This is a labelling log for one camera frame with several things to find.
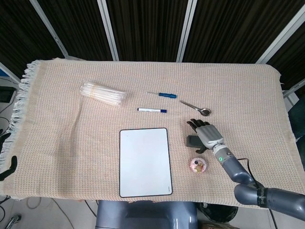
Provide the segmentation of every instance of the whiteboard marker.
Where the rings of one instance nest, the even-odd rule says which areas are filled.
[[[167,110],[151,109],[151,108],[138,108],[138,111],[159,112],[159,113],[166,113],[167,112]]]

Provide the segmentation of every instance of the plastic tubes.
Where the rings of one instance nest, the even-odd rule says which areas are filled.
[[[80,88],[81,95],[102,101],[112,106],[119,106],[127,93],[93,82],[85,82]]]

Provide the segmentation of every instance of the black curtain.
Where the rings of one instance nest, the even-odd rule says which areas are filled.
[[[107,0],[120,61],[175,62],[187,0]]]
[[[288,90],[305,78],[305,23],[268,61],[281,73],[283,89]]]
[[[304,0],[199,0],[184,62],[255,63]]]
[[[70,56],[112,61],[97,0],[38,0]]]
[[[63,58],[28,0],[0,1],[0,62],[19,78],[36,59]]]

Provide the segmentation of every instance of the screwdriver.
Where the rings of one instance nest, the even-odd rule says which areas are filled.
[[[149,94],[157,94],[158,96],[167,97],[167,98],[171,98],[171,99],[177,98],[177,96],[176,96],[175,94],[155,93],[155,92],[146,92],[146,93],[149,93]]]

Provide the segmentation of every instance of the robotic arm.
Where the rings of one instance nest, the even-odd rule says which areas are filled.
[[[230,179],[239,183],[234,189],[236,200],[244,205],[258,205],[305,221],[305,195],[278,188],[255,187],[256,181],[224,144],[215,126],[202,120],[187,122],[213,153]]]

